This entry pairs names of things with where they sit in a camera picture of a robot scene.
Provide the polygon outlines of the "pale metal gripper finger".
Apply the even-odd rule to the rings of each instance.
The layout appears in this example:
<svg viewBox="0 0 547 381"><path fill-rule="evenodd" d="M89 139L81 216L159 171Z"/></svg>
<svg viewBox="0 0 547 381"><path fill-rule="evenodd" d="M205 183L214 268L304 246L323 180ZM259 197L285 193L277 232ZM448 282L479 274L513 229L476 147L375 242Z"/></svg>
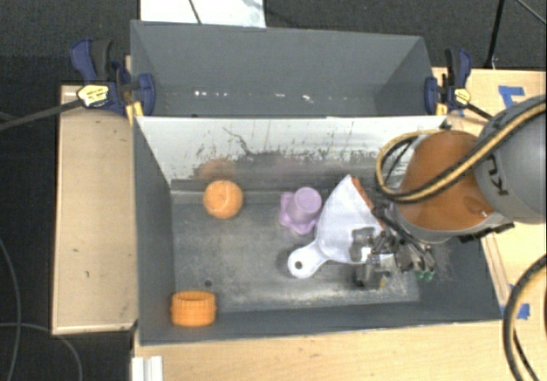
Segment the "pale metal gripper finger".
<svg viewBox="0 0 547 381"><path fill-rule="evenodd" d="M350 259L353 263L364 263L373 253L375 230L372 226L355 229L351 233Z"/></svg>
<svg viewBox="0 0 547 381"><path fill-rule="evenodd" d="M356 267L355 285L358 288L382 288L389 276L389 269L382 263L379 256L369 257L368 260Z"/></svg>

